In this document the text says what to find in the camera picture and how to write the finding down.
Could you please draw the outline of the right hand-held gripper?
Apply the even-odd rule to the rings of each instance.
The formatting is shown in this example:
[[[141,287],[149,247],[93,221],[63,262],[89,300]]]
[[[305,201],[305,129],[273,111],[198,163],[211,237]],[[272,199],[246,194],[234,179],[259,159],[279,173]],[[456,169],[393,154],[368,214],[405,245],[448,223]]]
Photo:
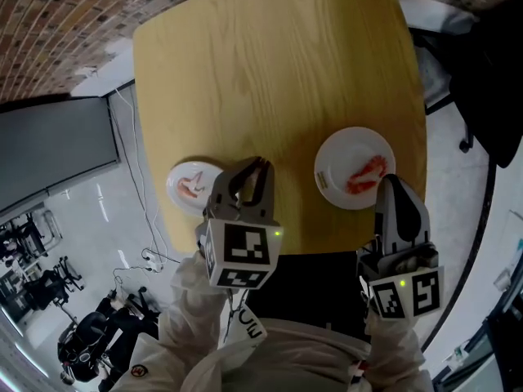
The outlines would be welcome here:
[[[439,310],[444,301],[444,268],[430,240],[430,218],[424,202],[398,176],[381,180],[375,203],[375,239],[357,251],[357,275],[367,301],[381,319],[419,319]],[[400,238],[414,247],[394,252]],[[437,256],[438,266],[398,274],[396,266],[411,256]]]

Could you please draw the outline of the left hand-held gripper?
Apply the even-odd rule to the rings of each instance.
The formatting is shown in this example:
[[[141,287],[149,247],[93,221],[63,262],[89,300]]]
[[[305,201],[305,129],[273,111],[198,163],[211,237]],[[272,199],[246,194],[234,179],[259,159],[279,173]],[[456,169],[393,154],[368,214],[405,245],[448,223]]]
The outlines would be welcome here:
[[[259,289],[274,273],[283,239],[274,196],[275,169],[264,158],[245,158],[217,176],[195,230],[211,286]]]

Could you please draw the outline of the person's right hand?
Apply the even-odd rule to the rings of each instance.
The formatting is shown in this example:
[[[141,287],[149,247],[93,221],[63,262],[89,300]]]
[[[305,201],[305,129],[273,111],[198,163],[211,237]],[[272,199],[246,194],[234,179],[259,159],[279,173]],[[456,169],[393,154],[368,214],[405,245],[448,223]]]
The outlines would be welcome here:
[[[437,256],[411,256],[399,262],[396,266],[398,274],[417,272],[423,269],[432,269],[438,266]]]

